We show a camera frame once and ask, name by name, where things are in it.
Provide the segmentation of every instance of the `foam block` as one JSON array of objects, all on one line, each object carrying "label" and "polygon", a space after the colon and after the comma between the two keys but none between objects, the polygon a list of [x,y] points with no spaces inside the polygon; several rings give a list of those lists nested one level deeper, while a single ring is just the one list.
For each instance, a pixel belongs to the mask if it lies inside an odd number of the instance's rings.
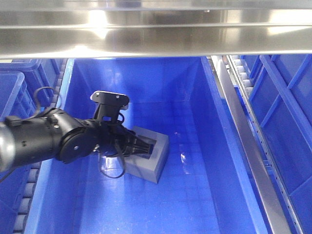
[{"label": "foam block", "polygon": [[136,126],[133,127],[133,131],[144,141],[154,144],[154,148],[150,156],[126,157],[126,173],[158,183],[168,157],[169,137]]}]

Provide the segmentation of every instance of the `black cable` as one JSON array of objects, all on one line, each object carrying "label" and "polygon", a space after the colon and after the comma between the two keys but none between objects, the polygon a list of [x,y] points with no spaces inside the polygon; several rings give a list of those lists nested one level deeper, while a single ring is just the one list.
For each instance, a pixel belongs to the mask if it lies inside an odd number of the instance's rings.
[{"label": "black cable", "polygon": [[33,113],[32,116],[30,116],[29,118],[27,118],[25,120],[29,120],[29,119],[35,118],[40,113],[40,111],[41,111],[41,104],[40,104],[39,99],[38,99],[38,93],[41,90],[43,90],[43,89],[52,89],[53,91],[55,91],[57,93],[55,88],[49,87],[49,86],[45,86],[45,87],[41,87],[41,88],[36,89],[35,92],[34,92],[34,101],[35,101],[35,104],[36,104],[36,110],[35,110],[35,112]]},{"label": "black cable", "polygon": [[11,175],[11,173],[15,170],[15,168],[12,168],[9,170],[9,172],[7,174],[5,174],[1,179],[0,179],[0,183],[3,182],[5,179],[8,178],[9,175]]},{"label": "black cable", "polygon": [[122,172],[121,172],[121,174],[118,175],[118,176],[116,176],[116,177],[114,177],[114,176],[110,176],[110,175],[106,174],[106,173],[105,173],[104,171],[102,171],[101,169],[100,169],[100,170],[101,170],[101,172],[102,172],[105,176],[107,176],[107,177],[109,177],[109,178],[112,178],[112,179],[118,179],[118,178],[122,177],[122,176],[126,173],[126,161],[125,161],[125,158],[124,158],[124,156],[123,156],[123,154],[122,154],[121,148],[119,147],[118,140],[115,140],[114,147],[115,147],[115,149],[116,149],[116,151],[117,151],[117,153],[118,153],[118,157],[120,157],[121,162],[122,162]]},{"label": "black cable", "polygon": [[111,123],[110,121],[106,121],[106,124],[107,124],[108,126],[122,125],[122,124],[124,123],[124,121],[125,121],[125,116],[124,116],[122,113],[120,113],[120,112],[118,113],[118,115],[121,116],[122,120],[117,120],[116,123]]}]

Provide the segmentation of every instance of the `robotic arm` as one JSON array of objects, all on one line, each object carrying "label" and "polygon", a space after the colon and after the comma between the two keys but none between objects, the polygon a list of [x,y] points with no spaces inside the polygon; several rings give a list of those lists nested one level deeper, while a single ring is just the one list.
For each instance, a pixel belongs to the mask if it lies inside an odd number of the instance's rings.
[{"label": "robotic arm", "polygon": [[28,119],[6,117],[0,122],[0,172],[51,158],[70,163],[93,151],[110,157],[152,153],[153,145],[122,126],[126,95],[96,91],[91,100],[98,103],[93,119],[73,118],[59,108]]}]

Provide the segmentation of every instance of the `bin floor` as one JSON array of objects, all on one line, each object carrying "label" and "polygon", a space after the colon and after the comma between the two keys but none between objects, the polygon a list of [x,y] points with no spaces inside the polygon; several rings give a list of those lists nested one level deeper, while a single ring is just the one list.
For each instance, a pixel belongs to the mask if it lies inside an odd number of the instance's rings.
[{"label": "bin floor", "polygon": [[127,112],[128,127],[140,126],[170,138],[159,183],[129,174],[109,179],[98,170],[96,156],[84,158],[73,233],[219,233],[189,102],[131,103]]}]

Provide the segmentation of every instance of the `blue storage crate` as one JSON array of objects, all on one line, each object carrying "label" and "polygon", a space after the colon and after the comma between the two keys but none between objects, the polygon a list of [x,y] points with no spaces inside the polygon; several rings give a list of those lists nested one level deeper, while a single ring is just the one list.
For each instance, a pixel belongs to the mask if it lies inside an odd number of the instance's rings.
[{"label": "blue storage crate", "polygon": [[25,234],[268,233],[206,58],[76,59],[68,68],[65,111],[90,118],[95,90],[127,94],[125,126],[169,135],[168,161],[158,184],[106,178],[97,155],[43,162]]},{"label": "blue storage crate", "polygon": [[257,60],[258,55],[241,55],[242,65],[244,66],[245,72],[250,76],[250,72],[253,69],[254,62]]},{"label": "blue storage crate", "polygon": [[0,121],[9,115],[27,118],[35,111],[22,72],[0,71],[0,86]]},{"label": "blue storage crate", "polygon": [[240,58],[251,84],[254,85],[262,69],[259,55],[241,55]]},{"label": "blue storage crate", "polygon": [[[23,72],[29,93],[33,97],[34,91],[40,87],[54,87],[60,74],[59,64],[60,60],[55,59],[14,59],[9,63],[0,63],[0,70]],[[49,106],[52,96],[52,90],[41,90],[38,93],[42,106]]]},{"label": "blue storage crate", "polygon": [[250,102],[305,233],[312,233],[312,55],[260,56]]}]

